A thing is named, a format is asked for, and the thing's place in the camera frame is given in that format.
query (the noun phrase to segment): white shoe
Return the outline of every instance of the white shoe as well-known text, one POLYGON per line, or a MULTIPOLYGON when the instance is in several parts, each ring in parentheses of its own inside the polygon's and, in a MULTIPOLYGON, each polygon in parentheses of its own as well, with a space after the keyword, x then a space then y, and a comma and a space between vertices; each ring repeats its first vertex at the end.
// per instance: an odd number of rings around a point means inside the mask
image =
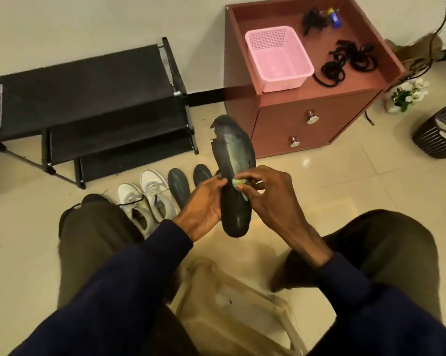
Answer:
POLYGON ((177 216, 168 184, 161 174, 149 168, 144 170, 140 174, 140 187, 158 222, 164 219, 172 220, 177 216))
POLYGON ((128 203, 121 208, 147 239, 157 228, 158 223, 149 210, 142 191, 136 185, 124 182, 118 187, 118 198, 119 203, 128 203))

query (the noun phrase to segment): pink basket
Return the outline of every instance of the pink basket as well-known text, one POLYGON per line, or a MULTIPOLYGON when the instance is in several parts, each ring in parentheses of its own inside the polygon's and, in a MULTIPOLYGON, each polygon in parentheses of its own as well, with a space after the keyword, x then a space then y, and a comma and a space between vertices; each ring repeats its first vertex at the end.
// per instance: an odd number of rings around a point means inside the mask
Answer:
POLYGON ((295 89, 314 73, 314 66, 291 27, 252 30, 244 38, 262 92, 295 89))

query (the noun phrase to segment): black fabric shelf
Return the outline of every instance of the black fabric shelf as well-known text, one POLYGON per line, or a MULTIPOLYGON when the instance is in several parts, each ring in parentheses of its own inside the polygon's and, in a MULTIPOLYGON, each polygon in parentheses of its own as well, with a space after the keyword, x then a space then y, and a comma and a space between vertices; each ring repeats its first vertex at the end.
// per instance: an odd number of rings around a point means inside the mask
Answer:
POLYGON ((192 150, 191 138, 186 132, 178 131, 84 156, 80 158, 83 181, 96 180, 192 150))
POLYGON ((174 96, 50 128, 53 165, 188 127, 174 96))
POLYGON ((0 76, 0 139, 171 97, 158 46, 0 76))

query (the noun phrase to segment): sleeve cuff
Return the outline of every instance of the sleeve cuff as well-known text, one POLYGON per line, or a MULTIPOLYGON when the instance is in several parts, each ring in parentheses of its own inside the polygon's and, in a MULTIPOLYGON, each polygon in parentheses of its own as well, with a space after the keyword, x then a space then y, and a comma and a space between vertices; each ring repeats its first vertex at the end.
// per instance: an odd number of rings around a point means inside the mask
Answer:
POLYGON ((188 235, 171 220, 163 220, 141 245, 167 269, 174 272, 193 247, 188 235))
POLYGON ((318 270, 317 285, 337 314, 358 309, 372 289, 365 275, 339 253, 318 270))

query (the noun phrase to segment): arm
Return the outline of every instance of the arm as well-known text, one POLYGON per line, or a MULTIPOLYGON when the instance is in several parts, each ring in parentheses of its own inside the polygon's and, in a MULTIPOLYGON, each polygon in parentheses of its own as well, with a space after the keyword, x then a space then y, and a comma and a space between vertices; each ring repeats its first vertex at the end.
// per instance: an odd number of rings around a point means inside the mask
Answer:
POLYGON ((162 221, 145 242, 117 253, 11 355, 139 354, 162 305, 164 280, 219 222, 225 184, 218 178, 200 184, 173 221, 162 221))
POLYGON ((446 355, 442 324, 397 289, 369 281, 327 247, 306 221, 289 174, 259 166, 236 178, 255 183, 238 189, 261 220, 318 271, 317 284, 337 314, 324 342, 312 352, 332 354, 349 340, 352 348, 367 355, 446 355))

